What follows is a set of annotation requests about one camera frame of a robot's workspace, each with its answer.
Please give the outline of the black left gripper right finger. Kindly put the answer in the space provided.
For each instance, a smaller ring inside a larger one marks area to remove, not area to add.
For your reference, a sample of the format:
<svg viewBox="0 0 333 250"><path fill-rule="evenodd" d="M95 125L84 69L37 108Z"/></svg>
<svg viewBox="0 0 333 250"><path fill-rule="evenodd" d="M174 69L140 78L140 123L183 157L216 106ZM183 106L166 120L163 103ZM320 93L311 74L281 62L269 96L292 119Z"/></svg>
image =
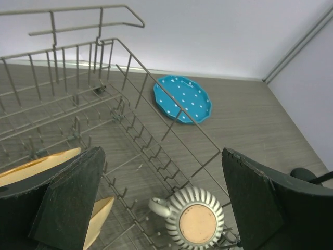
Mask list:
<svg viewBox="0 0 333 250"><path fill-rule="evenodd" d="M222 167L244 249L332 249L332 189L230 148Z"/></svg>

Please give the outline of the black phone stand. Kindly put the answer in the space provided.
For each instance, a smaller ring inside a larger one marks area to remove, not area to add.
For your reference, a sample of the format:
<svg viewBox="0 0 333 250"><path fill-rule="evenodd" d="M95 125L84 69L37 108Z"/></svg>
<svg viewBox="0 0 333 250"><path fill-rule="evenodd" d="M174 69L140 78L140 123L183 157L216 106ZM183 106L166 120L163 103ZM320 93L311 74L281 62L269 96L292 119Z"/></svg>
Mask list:
<svg viewBox="0 0 333 250"><path fill-rule="evenodd" d="M323 186L322 183L332 179L333 172L328 172L320 177L317 177L313 172L305 168L294 168L290 175L302 181Z"/></svg>

